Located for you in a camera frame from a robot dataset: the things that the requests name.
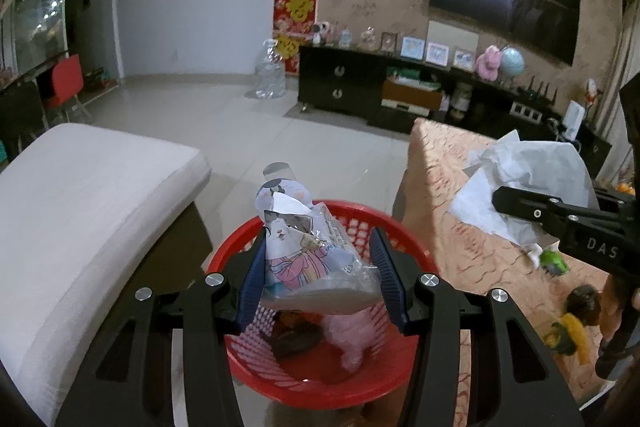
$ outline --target red chair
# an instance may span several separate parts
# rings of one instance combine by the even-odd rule
[[[66,119],[70,121],[69,113],[63,105],[72,98],[75,98],[80,110],[88,118],[91,118],[91,114],[78,99],[78,93],[84,87],[79,55],[71,55],[69,58],[57,63],[51,70],[50,79],[52,96],[48,96],[42,100],[46,108],[62,108]]]

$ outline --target doorway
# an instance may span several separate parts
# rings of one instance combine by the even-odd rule
[[[113,0],[65,0],[69,54],[78,54],[84,76],[83,103],[118,85]]]

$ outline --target black cabinet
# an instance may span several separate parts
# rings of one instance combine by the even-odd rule
[[[385,74],[385,57],[301,46],[298,101],[369,118],[380,107]]]
[[[406,112],[381,107],[382,85],[386,68],[396,66],[420,71],[422,80],[436,81],[451,94],[458,82],[470,84],[474,90],[471,104],[462,122],[446,123],[469,131],[499,138],[517,129],[523,140],[555,140],[556,135],[546,125],[547,118],[562,121],[549,107],[540,124],[510,115],[513,102],[527,105],[527,99],[516,90],[504,89],[496,82],[484,82],[468,71],[446,70],[419,60],[368,52],[357,48],[348,50],[332,46],[300,46],[300,80],[298,101],[316,107],[346,112],[365,118],[378,127],[409,132],[415,117]],[[583,125],[577,137],[591,176],[602,167],[611,146]]]

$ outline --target plastic bag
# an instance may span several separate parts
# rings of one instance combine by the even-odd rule
[[[272,180],[258,192],[267,227],[262,306],[345,315],[379,302],[378,269],[361,259],[324,203],[305,203],[310,194],[294,180]]]

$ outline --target drawer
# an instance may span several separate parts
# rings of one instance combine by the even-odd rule
[[[372,54],[335,48],[300,48],[300,77],[337,80],[354,86],[381,86],[385,62]]]
[[[317,107],[338,110],[368,118],[380,100],[370,90],[339,80],[304,82],[299,84],[298,101]]]

